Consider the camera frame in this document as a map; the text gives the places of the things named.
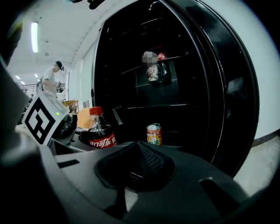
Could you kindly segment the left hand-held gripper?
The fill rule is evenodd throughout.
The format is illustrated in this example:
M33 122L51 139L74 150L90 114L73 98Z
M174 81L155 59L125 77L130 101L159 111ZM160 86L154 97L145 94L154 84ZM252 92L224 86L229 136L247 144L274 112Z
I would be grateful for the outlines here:
M53 94L40 91L27 109L22 123L28 133L42 146L57 153L56 145L68 151L83 152L84 150L71 146L77 131L77 115L70 113ZM92 133L81 131L80 142L90 144Z

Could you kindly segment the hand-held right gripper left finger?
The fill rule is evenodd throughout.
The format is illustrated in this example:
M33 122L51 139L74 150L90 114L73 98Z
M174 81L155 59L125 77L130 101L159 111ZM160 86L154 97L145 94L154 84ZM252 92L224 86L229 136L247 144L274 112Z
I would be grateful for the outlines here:
M139 141L130 143L95 164L95 173L104 187L140 189Z

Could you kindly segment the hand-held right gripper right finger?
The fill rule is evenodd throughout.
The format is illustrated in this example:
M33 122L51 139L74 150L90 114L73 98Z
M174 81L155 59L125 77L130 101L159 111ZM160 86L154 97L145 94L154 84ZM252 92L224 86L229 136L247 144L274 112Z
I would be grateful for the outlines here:
M125 187L134 192L162 189L175 173L173 159L157 145L133 142L125 147Z

